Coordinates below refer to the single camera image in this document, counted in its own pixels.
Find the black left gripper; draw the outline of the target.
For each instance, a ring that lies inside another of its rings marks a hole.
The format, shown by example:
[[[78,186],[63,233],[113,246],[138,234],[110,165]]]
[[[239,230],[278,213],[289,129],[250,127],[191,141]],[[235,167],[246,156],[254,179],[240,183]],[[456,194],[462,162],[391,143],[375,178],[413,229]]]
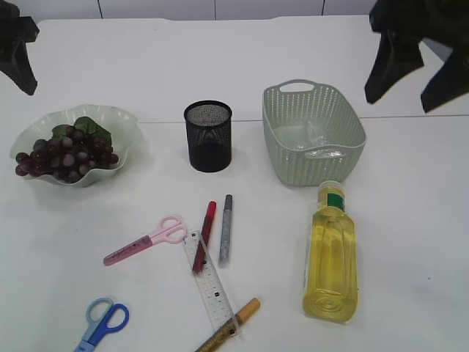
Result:
[[[33,43],[39,33],[31,16],[21,16],[16,5],[1,0],[1,72],[30,96],[37,88],[37,80],[29,62],[26,43]]]

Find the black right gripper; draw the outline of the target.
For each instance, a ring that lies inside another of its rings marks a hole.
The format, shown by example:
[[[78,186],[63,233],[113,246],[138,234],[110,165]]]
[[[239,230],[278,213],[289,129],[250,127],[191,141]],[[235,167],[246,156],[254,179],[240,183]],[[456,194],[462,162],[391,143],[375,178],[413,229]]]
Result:
[[[396,82],[424,66],[421,38],[453,49],[421,93],[423,110],[428,113],[468,94],[467,1],[376,1],[369,22],[381,33],[364,87],[368,103],[376,103]]]

